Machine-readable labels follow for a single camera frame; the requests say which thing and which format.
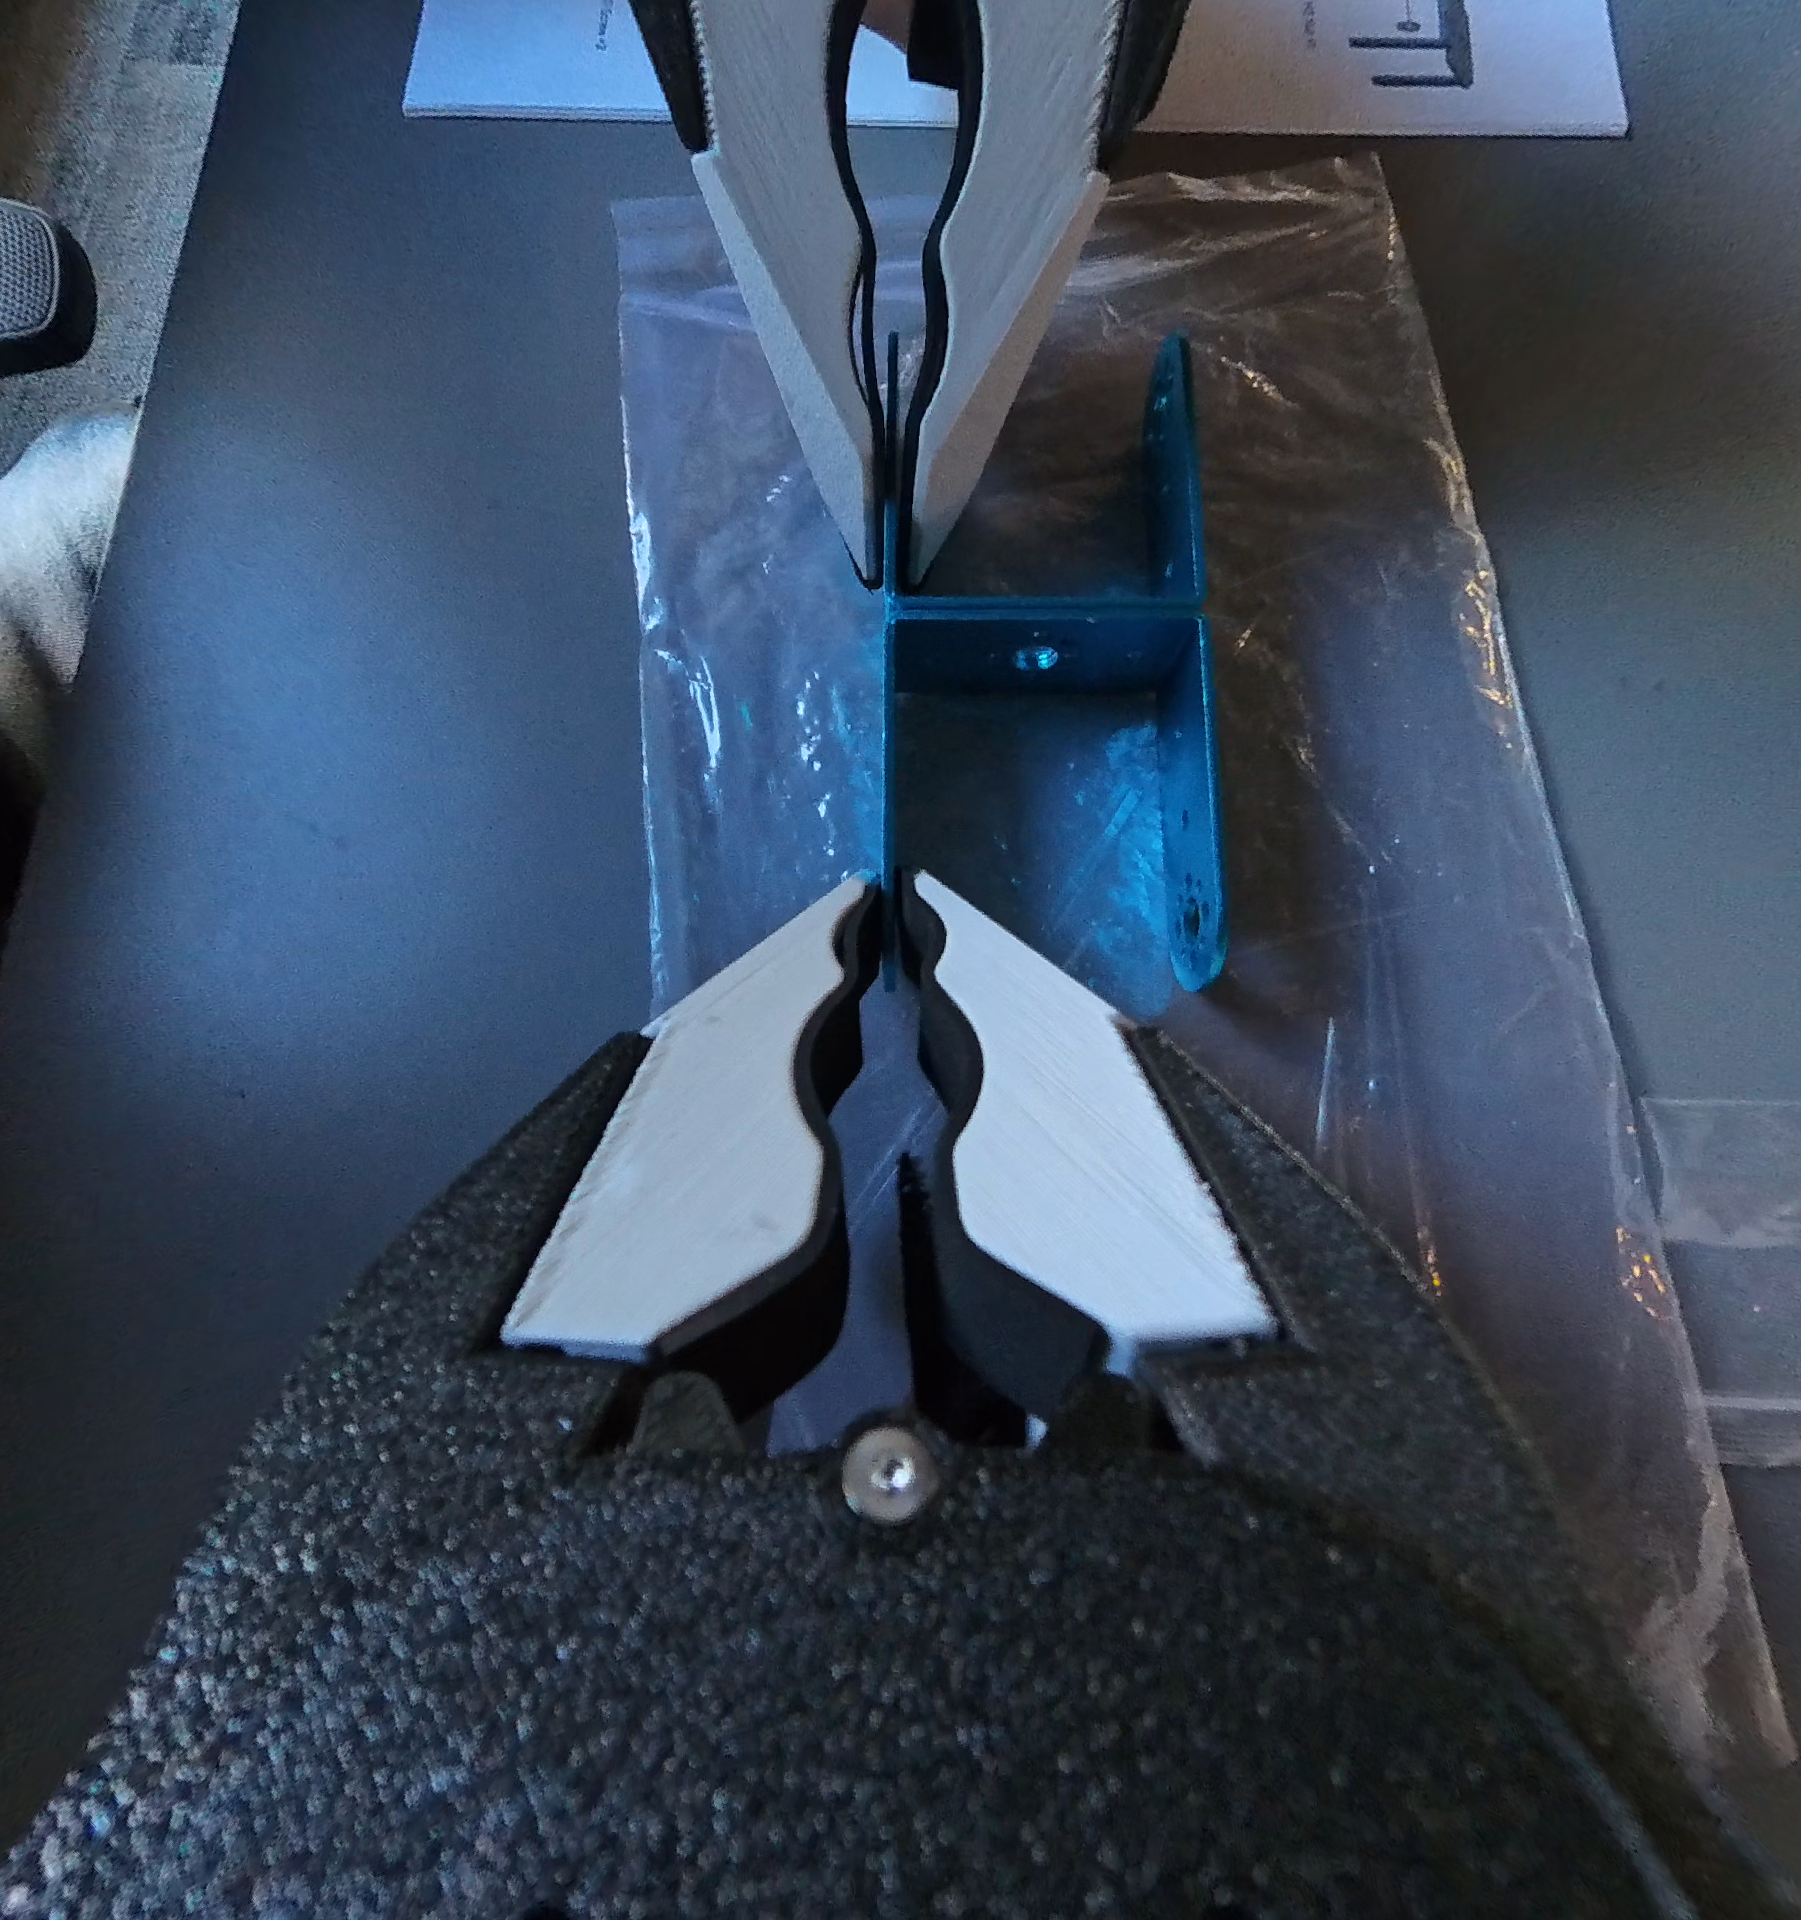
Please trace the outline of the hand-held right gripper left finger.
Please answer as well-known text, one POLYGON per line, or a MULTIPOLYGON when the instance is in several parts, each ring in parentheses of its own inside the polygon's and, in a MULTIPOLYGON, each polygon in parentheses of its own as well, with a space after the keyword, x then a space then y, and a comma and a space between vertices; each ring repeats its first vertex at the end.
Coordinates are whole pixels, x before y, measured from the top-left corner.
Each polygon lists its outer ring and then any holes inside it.
POLYGON ((857 1072, 878 892, 841 881, 655 1021, 501 1338, 661 1362, 813 1270, 838 1224, 829 1106, 857 1072))

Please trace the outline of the large clear plastic bag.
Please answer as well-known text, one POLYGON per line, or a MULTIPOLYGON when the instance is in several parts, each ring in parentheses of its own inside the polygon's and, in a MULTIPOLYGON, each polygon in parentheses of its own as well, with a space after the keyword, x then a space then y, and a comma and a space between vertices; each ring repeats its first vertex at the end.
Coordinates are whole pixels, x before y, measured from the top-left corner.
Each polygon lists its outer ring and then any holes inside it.
MULTIPOLYGON (((668 1005, 881 843, 878 607, 695 198, 614 205, 668 1005)), ((933 587, 1145 581, 1192 348, 1229 948, 1176 991, 1152 705, 903 699, 902 859, 1188 1053, 1445 1296, 1692 1760, 1790 1760, 1751 1575, 1376 157, 1111 189, 933 587)))
POLYGON ((1715 1449, 1801 1466, 1801 1098, 1644 1098, 1641 1115, 1715 1449))

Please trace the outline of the person's clothed body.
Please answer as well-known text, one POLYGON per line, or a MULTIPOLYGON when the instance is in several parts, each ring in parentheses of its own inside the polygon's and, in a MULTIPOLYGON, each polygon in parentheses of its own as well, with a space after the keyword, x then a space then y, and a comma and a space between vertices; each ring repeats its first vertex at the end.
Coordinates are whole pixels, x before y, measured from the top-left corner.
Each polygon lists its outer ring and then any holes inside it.
POLYGON ((137 412, 60 421, 0 477, 0 954, 137 421, 137 412))

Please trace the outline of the blue metal U bracket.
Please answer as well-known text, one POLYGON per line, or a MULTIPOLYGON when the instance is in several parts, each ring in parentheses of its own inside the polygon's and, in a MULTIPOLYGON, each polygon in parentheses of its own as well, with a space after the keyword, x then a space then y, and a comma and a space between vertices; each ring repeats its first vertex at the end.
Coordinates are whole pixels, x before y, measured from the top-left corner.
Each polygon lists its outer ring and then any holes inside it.
POLYGON ((1154 693, 1166 946, 1195 994, 1224 973, 1224 790, 1199 600, 889 594, 886 695, 1154 693))
POLYGON ((896 501, 886 501, 882 592, 889 613, 988 623, 1199 614, 1204 600, 1201 436, 1192 345, 1166 336, 1152 360, 1141 418, 1149 587, 1124 594, 949 594, 906 583, 896 501))

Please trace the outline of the grey desk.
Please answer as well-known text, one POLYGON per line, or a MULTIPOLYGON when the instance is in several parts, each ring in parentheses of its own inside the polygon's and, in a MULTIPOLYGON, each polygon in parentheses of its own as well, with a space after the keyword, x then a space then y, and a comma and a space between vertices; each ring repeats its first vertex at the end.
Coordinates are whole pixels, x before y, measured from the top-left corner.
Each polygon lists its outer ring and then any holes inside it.
MULTIPOLYGON (((0 1859, 406 1217, 646 1005, 609 205, 244 3, 0 968, 0 1859)), ((1618 3, 1625 141, 1403 141, 1633 1091, 1801 1102, 1801 3, 1618 3)))

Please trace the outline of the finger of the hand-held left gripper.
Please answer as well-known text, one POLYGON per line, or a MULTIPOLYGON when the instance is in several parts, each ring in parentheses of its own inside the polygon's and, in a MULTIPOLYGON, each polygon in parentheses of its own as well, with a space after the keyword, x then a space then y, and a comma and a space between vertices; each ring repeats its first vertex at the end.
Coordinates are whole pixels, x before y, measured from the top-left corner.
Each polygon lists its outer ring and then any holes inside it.
POLYGON ((695 1, 709 141, 693 171, 816 491, 877 583, 886 477, 870 367, 877 253, 845 143, 861 13, 850 1, 695 1))
POLYGON ((1117 1, 955 3, 960 138, 922 249, 926 348, 906 421, 910 581, 965 508, 1107 191, 1117 1))

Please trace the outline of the white instruction manual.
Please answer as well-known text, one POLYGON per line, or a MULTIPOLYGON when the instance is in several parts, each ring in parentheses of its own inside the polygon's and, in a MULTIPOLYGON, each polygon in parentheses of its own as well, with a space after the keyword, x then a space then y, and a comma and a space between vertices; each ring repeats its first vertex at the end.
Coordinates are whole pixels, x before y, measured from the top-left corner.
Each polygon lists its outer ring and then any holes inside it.
MULTIPOLYGON (((659 123, 619 1, 425 1, 406 114, 659 123)), ((1628 130, 1606 1, 1194 1, 1146 133, 1628 130)))

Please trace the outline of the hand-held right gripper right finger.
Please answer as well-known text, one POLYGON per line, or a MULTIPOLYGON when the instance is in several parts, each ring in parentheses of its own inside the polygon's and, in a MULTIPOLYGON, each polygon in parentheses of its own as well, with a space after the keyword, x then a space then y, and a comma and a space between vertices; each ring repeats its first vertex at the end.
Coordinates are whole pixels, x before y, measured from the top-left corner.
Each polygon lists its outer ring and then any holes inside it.
POLYGON ((918 1062, 945 1109, 935 1299, 983 1380, 1128 1373, 1275 1318, 1099 996, 943 881, 911 877, 918 1062))

